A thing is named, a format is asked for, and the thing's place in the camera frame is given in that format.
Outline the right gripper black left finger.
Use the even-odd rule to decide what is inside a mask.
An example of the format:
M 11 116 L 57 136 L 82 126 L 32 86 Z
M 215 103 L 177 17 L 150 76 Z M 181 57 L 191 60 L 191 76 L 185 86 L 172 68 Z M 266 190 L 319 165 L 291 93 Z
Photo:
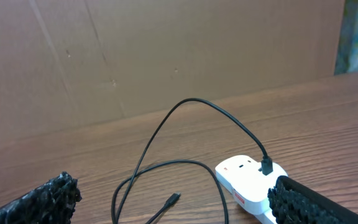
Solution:
M 0 208 L 0 224 L 70 224 L 81 201 L 78 180 L 62 172 Z

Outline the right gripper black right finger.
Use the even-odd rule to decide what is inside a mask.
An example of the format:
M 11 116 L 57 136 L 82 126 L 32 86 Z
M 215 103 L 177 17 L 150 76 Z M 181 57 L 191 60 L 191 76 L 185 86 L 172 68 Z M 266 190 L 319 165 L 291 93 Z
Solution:
M 358 214 L 284 175 L 268 201 L 278 224 L 358 224 Z

